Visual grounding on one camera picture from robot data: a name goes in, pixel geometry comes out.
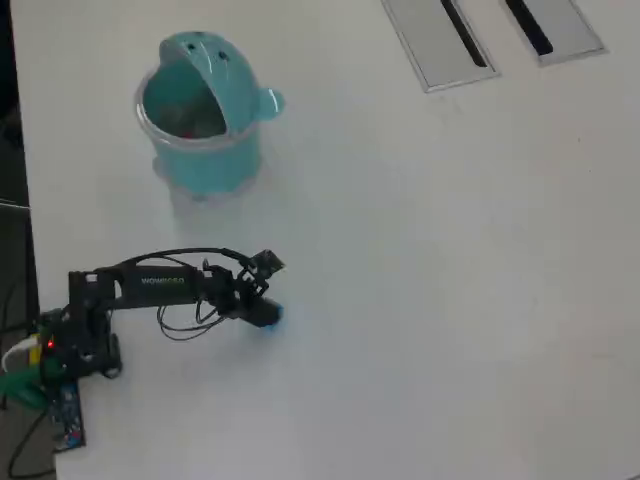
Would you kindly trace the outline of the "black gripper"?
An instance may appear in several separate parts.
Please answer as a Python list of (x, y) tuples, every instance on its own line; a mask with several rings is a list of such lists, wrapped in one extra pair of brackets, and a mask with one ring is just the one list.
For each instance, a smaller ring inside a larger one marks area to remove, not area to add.
[(281, 320), (281, 305), (263, 298), (265, 288), (256, 281), (233, 281), (217, 300), (217, 315), (240, 319), (257, 328), (275, 326)]

